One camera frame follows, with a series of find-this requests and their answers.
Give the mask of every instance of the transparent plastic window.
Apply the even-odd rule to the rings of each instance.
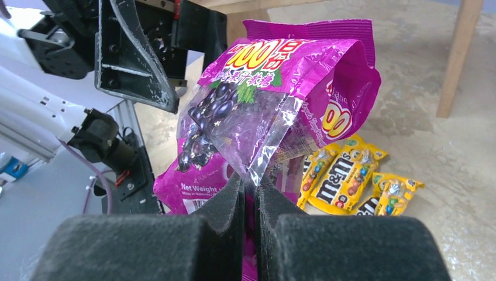
[[[259,89],[240,92],[234,83],[197,86],[187,112],[198,128],[188,131],[199,129],[207,133],[215,151],[222,154],[234,171],[245,182],[258,186],[301,105],[300,99],[285,93]],[[212,147],[204,145],[204,148],[208,156]],[[193,163],[199,157],[196,153],[203,151],[193,149],[189,156],[182,153],[179,158]]]

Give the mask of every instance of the barcode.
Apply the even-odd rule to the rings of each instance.
[[[201,206],[203,206],[208,200],[206,199],[183,199],[182,202],[184,203],[184,207],[186,208],[186,211],[188,212],[188,215],[190,213],[193,213],[194,211],[200,209]]]

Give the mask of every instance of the purple candy bag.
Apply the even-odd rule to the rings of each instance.
[[[256,187],[269,164],[355,133],[381,80],[370,20],[245,26],[250,37],[204,71],[188,114]]]

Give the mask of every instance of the brown floor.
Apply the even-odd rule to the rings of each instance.
[[[456,12],[427,1],[334,0],[269,14],[285,23],[374,20],[383,84],[360,133],[389,151],[382,172],[426,184],[406,215],[432,231],[453,279],[496,280],[496,15],[481,16],[451,117],[437,119]],[[188,69],[192,84],[200,65]],[[177,117],[145,105],[136,109],[158,175],[176,156]]]

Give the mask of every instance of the wooden leg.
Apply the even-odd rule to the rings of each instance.
[[[228,14],[228,45],[231,45],[237,38],[246,36],[243,25],[245,19],[270,21],[266,9]]]
[[[448,118],[450,114],[461,71],[469,52],[470,42],[472,41],[483,3],[484,0],[463,0],[460,5],[453,44],[445,72],[445,81],[436,114],[439,118]]]

